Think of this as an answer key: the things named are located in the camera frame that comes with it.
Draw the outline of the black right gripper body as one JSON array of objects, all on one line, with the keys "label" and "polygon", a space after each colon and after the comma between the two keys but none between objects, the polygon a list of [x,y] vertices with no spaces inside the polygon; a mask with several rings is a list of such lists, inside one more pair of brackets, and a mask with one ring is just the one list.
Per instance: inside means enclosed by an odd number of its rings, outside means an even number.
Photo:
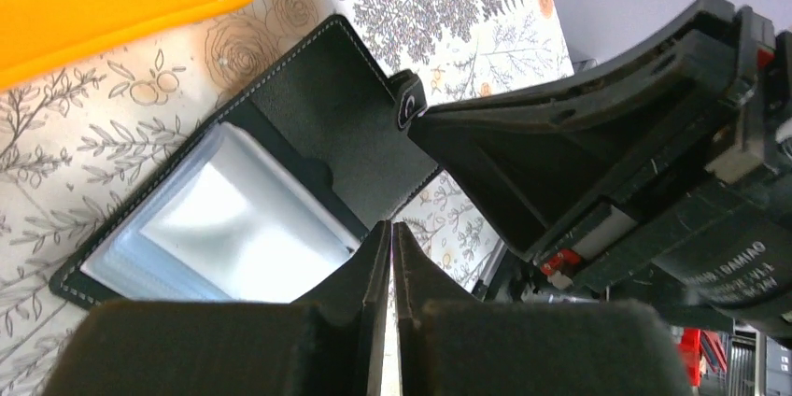
[{"label": "black right gripper body", "polygon": [[533,264],[562,292],[791,340],[791,35],[695,3],[638,46],[664,109]]}]

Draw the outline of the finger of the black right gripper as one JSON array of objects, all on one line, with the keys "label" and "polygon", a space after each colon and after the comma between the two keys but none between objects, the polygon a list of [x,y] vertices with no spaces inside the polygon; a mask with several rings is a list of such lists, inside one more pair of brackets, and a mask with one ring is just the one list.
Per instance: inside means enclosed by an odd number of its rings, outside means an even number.
[{"label": "finger of the black right gripper", "polygon": [[409,129],[497,234],[536,261],[598,204],[627,202],[736,110],[752,10],[696,0],[584,73],[429,109]]}]

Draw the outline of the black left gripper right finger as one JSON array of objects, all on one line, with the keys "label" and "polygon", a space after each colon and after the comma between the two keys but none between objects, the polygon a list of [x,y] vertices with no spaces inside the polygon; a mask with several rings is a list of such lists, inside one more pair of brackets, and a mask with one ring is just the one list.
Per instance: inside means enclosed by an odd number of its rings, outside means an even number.
[{"label": "black left gripper right finger", "polygon": [[621,303],[484,303],[393,227],[406,395],[687,395],[654,309]]}]

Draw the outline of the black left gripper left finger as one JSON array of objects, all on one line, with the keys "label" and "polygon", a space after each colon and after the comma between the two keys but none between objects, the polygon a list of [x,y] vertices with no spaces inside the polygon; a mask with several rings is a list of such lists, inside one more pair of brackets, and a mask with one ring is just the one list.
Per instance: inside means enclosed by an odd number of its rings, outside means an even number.
[{"label": "black left gripper left finger", "polygon": [[392,226],[289,304],[117,300],[91,310],[48,395],[376,395]]}]

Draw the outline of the black leather card holder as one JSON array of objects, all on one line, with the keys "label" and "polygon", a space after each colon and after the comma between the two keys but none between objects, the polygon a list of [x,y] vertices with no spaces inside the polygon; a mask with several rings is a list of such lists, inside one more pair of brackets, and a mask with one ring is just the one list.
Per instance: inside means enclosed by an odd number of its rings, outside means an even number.
[{"label": "black leather card holder", "polygon": [[407,135],[427,108],[333,15],[168,155],[51,277],[90,308],[288,303],[347,262],[438,173]]}]

